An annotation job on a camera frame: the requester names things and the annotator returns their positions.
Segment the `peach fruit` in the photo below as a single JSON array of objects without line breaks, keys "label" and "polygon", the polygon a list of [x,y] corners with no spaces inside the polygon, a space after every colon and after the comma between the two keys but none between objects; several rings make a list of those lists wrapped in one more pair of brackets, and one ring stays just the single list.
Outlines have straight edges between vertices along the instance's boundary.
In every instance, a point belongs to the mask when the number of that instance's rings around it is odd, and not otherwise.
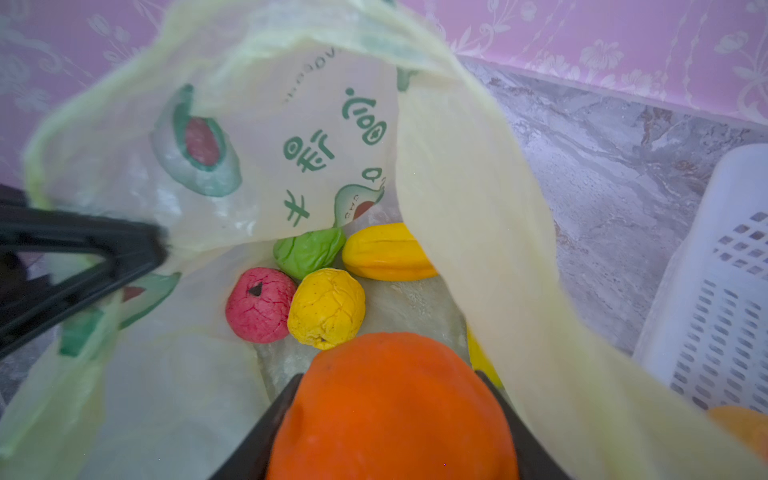
[{"label": "peach fruit", "polygon": [[739,406],[720,406],[707,410],[707,416],[767,461],[767,415]]}]

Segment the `small yellow fruit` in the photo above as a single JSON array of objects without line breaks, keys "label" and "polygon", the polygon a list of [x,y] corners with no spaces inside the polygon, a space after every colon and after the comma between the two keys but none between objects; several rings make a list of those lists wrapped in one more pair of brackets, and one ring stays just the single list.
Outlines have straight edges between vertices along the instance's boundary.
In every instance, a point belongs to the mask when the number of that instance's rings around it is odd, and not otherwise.
[{"label": "small yellow fruit", "polygon": [[499,378],[494,366],[486,356],[470,328],[467,328],[467,342],[470,364],[472,368],[482,372],[496,388],[503,389],[503,383]]}]

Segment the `orange fruit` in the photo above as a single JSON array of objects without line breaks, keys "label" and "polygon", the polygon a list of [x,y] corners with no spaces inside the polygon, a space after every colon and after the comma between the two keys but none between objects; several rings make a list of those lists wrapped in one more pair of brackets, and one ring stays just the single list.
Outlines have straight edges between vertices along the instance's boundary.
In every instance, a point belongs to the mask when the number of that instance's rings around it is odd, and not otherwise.
[{"label": "orange fruit", "polygon": [[450,348],[413,333],[319,353],[272,448],[270,479],[516,479],[499,402]]}]

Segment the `white plastic basket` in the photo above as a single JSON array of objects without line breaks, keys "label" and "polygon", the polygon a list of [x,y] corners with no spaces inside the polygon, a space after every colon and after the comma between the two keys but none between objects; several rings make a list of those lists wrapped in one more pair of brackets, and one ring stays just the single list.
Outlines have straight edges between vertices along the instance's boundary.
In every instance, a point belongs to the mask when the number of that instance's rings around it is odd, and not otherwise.
[{"label": "white plastic basket", "polygon": [[697,407],[767,411],[767,147],[717,164],[633,353]]}]

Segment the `yellow banana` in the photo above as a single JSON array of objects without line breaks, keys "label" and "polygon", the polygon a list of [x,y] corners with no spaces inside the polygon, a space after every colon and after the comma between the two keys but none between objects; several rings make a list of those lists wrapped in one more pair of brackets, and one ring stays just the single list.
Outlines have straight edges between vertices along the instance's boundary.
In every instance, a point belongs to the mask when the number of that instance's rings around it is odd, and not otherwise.
[{"label": "yellow banana", "polygon": [[404,223],[376,225],[350,236],[342,250],[348,272],[379,281],[418,281],[436,277],[418,241]]}]

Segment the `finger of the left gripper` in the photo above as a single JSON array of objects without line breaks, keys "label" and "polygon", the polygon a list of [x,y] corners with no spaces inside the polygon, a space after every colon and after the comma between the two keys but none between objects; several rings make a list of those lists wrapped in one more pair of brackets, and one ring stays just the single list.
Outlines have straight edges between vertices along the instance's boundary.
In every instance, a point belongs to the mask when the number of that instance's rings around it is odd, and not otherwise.
[{"label": "finger of the left gripper", "polygon": [[[19,255],[97,258],[62,280],[30,279]],[[146,223],[1,207],[1,356],[16,352],[72,315],[164,263],[159,227]]]}]

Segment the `green fruit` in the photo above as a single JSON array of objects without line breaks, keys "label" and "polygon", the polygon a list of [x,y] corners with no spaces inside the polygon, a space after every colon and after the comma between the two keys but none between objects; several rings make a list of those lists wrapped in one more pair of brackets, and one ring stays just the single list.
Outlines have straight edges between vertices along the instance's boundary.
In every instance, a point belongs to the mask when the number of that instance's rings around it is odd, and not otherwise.
[{"label": "green fruit", "polygon": [[330,267],[346,242],[344,230],[334,227],[278,240],[273,256],[279,269],[298,280]]}]

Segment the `red fruit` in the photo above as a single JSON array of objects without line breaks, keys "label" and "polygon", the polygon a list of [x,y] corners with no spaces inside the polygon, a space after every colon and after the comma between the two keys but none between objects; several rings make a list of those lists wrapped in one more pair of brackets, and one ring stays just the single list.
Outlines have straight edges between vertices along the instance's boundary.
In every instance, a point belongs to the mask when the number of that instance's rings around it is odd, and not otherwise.
[{"label": "red fruit", "polygon": [[287,325],[295,282],[271,268],[252,268],[236,282],[225,307],[232,331],[242,340],[270,344],[289,335]]}]

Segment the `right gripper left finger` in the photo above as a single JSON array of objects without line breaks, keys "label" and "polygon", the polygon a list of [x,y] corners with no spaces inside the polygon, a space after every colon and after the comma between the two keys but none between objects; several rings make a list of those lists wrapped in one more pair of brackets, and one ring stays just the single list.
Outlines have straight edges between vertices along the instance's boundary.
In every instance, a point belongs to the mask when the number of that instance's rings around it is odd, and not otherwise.
[{"label": "right gripper left finger", "polygon": [[256,425],[210,480],[265,479],[274,440],[298,391],[302,374],[294,375]]}]

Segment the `yellow lemon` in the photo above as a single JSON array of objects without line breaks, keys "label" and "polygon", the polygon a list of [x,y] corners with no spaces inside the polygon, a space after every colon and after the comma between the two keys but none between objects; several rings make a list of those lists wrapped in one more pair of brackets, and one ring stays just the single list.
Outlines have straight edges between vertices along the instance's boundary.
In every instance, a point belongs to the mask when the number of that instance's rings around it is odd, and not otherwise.
[{"label": "yellow lemon", "polygon": [[355,338],[365,314],[361,284],[344,270],[324,268],[298,286],[287,326],[299,343],[325,351]]}]

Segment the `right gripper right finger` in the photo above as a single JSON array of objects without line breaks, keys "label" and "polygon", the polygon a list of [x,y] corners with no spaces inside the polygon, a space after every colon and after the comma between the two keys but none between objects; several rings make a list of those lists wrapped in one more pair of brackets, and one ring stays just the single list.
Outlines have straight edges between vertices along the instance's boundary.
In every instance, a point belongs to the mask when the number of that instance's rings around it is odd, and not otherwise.
[{"label": "right gripper right finger", "polygon": [[549,455],[491,380],[480,370],[476,375],[488,387],[504,412],[517,455],[521,480],[570,480],[568,474]]}]

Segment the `yellow-green plastic bag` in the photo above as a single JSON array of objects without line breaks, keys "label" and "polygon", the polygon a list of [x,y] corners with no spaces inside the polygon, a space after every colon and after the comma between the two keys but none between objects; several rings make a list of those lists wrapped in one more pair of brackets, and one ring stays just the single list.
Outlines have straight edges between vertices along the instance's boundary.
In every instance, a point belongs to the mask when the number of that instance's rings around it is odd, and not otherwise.
[{"label": "yellow-green plastic bag", "polygon": [[223,319],[281,238],[395,191],[511,403],[578,479],[763,479],[766,465],[592,333],[550,209],[484,86],[387,1],[176,1],[154,42],[22,157],[45,212],[157,225],[150,299],[68,317],[1,420],[5,479],[204,479],[267,410]]}]

